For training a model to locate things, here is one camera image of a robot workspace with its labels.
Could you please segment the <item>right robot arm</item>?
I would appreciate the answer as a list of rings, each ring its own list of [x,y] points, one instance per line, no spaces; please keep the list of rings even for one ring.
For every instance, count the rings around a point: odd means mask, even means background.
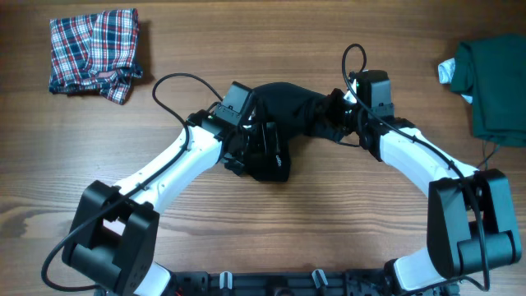
[[[410,121],[394,116],[390,79],[381,70],[345,72],[345,94],[336,119],[359,146],[408,178],[427,197],[423,249],[385,265],[385,290],[415,295],[482,273],[475,286],[487,291],[490,272],[520,261],[522,245],[508,178],[481,171],[445,153]]]

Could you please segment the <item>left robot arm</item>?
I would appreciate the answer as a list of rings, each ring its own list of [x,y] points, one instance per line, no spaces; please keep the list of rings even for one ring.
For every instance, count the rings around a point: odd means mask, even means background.
[[[58,246],[62,262],[111,295],[170,295],[173,272],[154,261],[159,220],[199,175],[234,154],[256,95],[233,82],[211,110],[185,120],[180,136],[145,167],[109,186],[82,193],[70,233]]]

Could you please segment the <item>black garment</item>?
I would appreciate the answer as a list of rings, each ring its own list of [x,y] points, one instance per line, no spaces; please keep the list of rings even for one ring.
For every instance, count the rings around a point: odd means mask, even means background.
[[[245,161],[248,175],[259,182],[286,182],[291,159],[288,144],[296,136],[339,142],[344,135],[325,120],[325,97],[288,82],[253,89],[255,127],[249,135]]]

